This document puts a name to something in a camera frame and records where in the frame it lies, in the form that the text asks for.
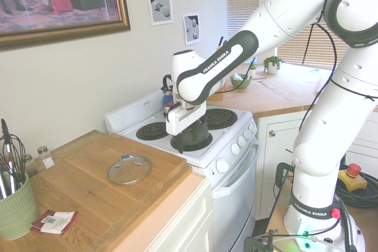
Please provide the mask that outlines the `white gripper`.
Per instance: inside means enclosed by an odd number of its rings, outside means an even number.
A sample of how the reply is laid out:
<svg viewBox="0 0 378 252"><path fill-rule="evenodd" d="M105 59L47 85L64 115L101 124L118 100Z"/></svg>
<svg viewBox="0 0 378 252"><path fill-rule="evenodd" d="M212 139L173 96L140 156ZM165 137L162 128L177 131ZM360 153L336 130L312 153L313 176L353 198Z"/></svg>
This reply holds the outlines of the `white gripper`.
<svg viewBox="0 0 378 252"><path fill-rule="evenodd" d="M204 116L205 113L206 102L189 109L182 107L180 102L171 101L165 104L166 131L170 135L177 135L175 144L179 153L184 151L183 133L181 132Z"/></svg>

